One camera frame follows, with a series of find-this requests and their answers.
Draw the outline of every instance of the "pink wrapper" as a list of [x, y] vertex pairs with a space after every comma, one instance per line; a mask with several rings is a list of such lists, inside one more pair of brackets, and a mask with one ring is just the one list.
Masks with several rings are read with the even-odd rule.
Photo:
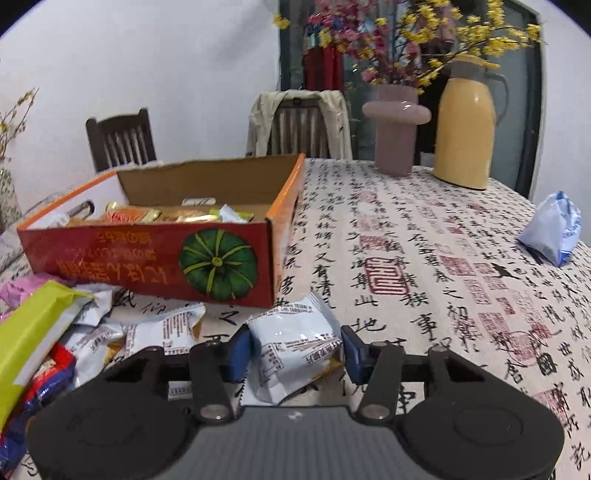
[[[23, 278], [17, 278], [5, 283], [0, 287], [0, 299], [8, 305], [11, 310], [20, 306], [20, 304], [35, 292], [36, 289], [45, 285], [48, 280], [54, 280], [66, 286], [71, 286], [72, 282], [62, 280], [59, 277], [47, 273], [38, 273], [35, 275], [27, 275]], [[0, 316], [0, 323], [6, 320], [9, 313]]]

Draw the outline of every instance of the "thermos handle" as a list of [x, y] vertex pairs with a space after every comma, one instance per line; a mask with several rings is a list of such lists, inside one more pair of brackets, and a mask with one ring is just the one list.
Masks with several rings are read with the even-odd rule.
[[491, 80], [496, 80], [497, 82], [501, 82], [505, 87], [505, 108], [503, 108], [503, 113], [496, 116], [496, 124], [498, 125], [505, 118], [505, 114], [507, 113], [507, 109], [509, 108], [509, 85], [507, 84], [507, 78], [499, 73], [486, 72], [485, 77]]

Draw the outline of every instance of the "snack wrapper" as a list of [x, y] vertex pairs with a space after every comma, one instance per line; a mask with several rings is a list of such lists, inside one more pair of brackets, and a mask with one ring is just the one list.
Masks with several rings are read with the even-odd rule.
[[91, 300], [49, 280], [0, 324], [0, 429], [39, 365]]
[[59, 344], [41, 364], [22, 400], [0, 433], [0, 475], [8, 477], [27, 451], [25, 434], [32, 416], [70, 384], [76, 359]]
[[249, 398], [245, 385], [243, 405], [277, 405], [342, 365], [340, 323], [315, 292], [251, 318], [248, 326], [255, 356], [246, 384], [256, 398]]
[[60, 343], [76, 357], [72, 383], [78, 388], [100, 374], [125, 344], [121, 325], [100, 325], [95, 329], [73, 326]]
[[158, 217], [159, 222], [176, 223], [209, 223], [218, 222], [218, 215], [210, 215], [203, 210], [191, 208], [163, 208], [162, 215]]
[[147, 223], [156, 220], [161, 213], [160, 210], [150, 207], [135, 207], [110, 202], [99, 220], [112, 223]]
[[[205, 305], [196, 303], [132, 325], [127, 331], [125, 356], [131, 356], [151, 345], [163, 347], [165, 355], [188, 353], [191, 347], [198, 343], [201, 318], [204, 314]], [[191, 382], [169, 382], [169, 400], [190, 398], [190, 396]]]
[[74, 320], [74, 325], [96, 327], [100, 320], [113, 308], [113, 294], [120, 287], [105, 283], [89, 283], [87, 285], [78, 285], [75, 289], [91, 294], [94, 299], [84, 305], [84, 308]]
[[561, 267], [577, 246], [580, 233], [581, 211], [564, 192], [558, 192], [540, 203], [517, 240]]
[[228, 204], [225, 204], [222, 208], [220, 208], [220, 218], [224, 223], [248, 223], [249, 220], [242, 218], [239, 214], [237, 214], [232, 207]]
[[[254, 218], [254, 216], [255, 216], [255, 214], [254, 214], [254, 213], [249, 213], [249, 212], [236, 212], [234, 209], [232, 209], [232, 211], [233, 211], [233, 212], [234, 212], [236, 215], [238, 215], [238, 216], [239, 216], [239, 217], [240, 217], [242, 220], [246, 220], [245, 222], [242, 222], [242, 223], [248, 223], [248, 222], [250, 222], [250, 221], [251, 221], [251, 220]], [[209, 210], [209, 213], [210, 213], [211, 215], [220, 215], [220, 212], [221, 212], [221, 209], [217, 209], [217, 208], [212, 208], [212, 209], [210, 209], [210, 210]]]
[[47, 273], [38, 273], [34, 275], [27, 275], [26, 277], [17, 278], [6, 282], [0, 287], [0, 299], [4, 300], [8, 308], [14, 310], [29, 296], [33, 295], [39, 287], [45, 285], [49, 280], [62, 283], [64, 285], [71, 285], [67, 280], [62, 280], [59, 277]]

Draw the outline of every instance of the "tablecloth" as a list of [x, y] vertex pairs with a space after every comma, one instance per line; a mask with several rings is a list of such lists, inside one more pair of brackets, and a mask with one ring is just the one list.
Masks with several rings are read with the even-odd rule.
[[[393, 179], [371, 163], [309, 159], [278, 303], [313, 288], [366, 342], [452, 349], [547, 406], [566, 435], [554, 478], [589, 480], [591, 259], [582, 242], [563, 268], [519, 246], [533, 212], [495, 180], [476, 192], [424, 167]], [[127, 292], [111, 320], [185, 304]], [[258, 312], [208, 304], [201, 340], [227, 339]], [[285, 403], [356, 408], [363, 391], [335, 371]], [[404, 384], [398, 411], [422, 399], [421, 384]], [[36, 474], [25, 457], [15, 478]]]

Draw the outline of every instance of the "individually wrapped snack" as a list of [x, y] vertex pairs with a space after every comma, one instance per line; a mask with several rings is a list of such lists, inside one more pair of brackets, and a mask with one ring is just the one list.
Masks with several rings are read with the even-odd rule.
[[147, 223], [156, 220], [161, 213], [160, 210], [150, 207], [134, 207], [110, 202], [100, 219], [113, 223]]
[[49, 280], [0, 324], [0, 429], [43, 359], [91, 300]]
[[[163, 347], [165, 355], [188, 353], [191, 347], [197, 345], [201, 332], [200, 321], [204, 314], [205, 305], [195, 303], [132, 325], [127, 331], [125, 356], [131, 356], [151, 345]], [[187, 398], [190, 395], [191, 382], [169, 382], [169, 400]]]
[[65, 225], [60, 225], [60, 226], [65, 226], [65, 227], [73, 227], [73, 226], [93, 226], [93, 225], [108, 225], [109, 223], [111, 223], [109, 220], [103, 219], [103, 220], [87, 220], [87, 219], [83, 219], [83, 218], [71, 218], [69, 219], [68, 223]]
[[[212, 208], [212, 209], [210, 209], [210, 210], [209, 210], [209, 213], [210, 213], [211, 215], [220, 215], [220, 213], [221, 213], [221, 211], [222, 211], [222, 209], [223, 209], [224, 207], [228, 207], [228, 208], [230, 208], [230, 209], [231, 209], [231, 207], [229, 207], [228, 205], [224, 205], [224, 206], [223, 206], [221, 209], [217, 209], [217, 208]], [[240, 217], [242, 220], [246, 220], [246, 222], [235, 222], [235, 223], [248, 223], [248, 222], [250, 222], [250, 221], [251, 221], [251, 220], [254, 218], [254, 216], [255, 216], [255, 214], [254, 214], [254, 213], [249, 213], [249, 212], [236, 212], [236, 211], [234, 211], [233, 209], [232, 209], [232, 212], [233, 212], [234, 214], [238, 215], [238, 216], [239, 216], [239, 217]], [[229, 220], [224, 220], [224, 219], [223, 219], [223, 215], [222, 215], [221, 217], [222, 217], [222, 222], [229, 222]]]
[[94, 299], [84, 305], [84, 308], [82, 308], [78, 317], [74, 320], [74, 325], [96, 327], [100, 323], [100, 320], [111, 311], [113, 307], [113, 293], [120, 288], [105, 283], [89, 283], [76, 286], [76, 290], [89, 293]]
[[182, 204], [185, 206], [198, 206], [198, 205], [215, 205], [216, 199], [215, 197], [203, 197], [203, 198], [194, 198], [194, 199], [184, 199]]
[[27, 386], [0, 433], [0, 476], [7, 478], [27, 451], [25, 434], [32, 416], [67, 388], [74, 374], [76, 359], [63, 346], [55, 344]]
[[87, 327], [73, 326], [60, 339], [76, 357], [73, 388], [78, 388], [100, 374], [125, 344], [121, 325], [102, 324], [88, 331]]
[[0, 287], [0, 299], [4, 300], [8, 308], [14, 310], [29, 296], [33, 295], [39, 287], [45, 285], [49, 280], [62, 283], [64, 285], [71, 285], [68, 280], [62, 280], [59, 277], [47, 273], [37, 273], [34, 275], [27, 275], [26, 277], [17, 278], [6, 282]]
[[238, 215], [232, 207], [228, 204], [225, 204], [222, 208], [220, 208], [220, 218], [224, 223], [248, 223], [249, 220], [242, 218]]
[[159, 222], [177, 223], [209, 223], [218, 222], [218, 215], [210, 215], [203, 210], [191, 208], [162, 208], [162, 215], [158, 217]]
[[[248, 326], [255, 353], [247, 382], [264, 403], [276, 405], [342, 364], [340, 323], [315, 292], [251, 318]], [[244, 395], [242, 404], [249, 404]]]

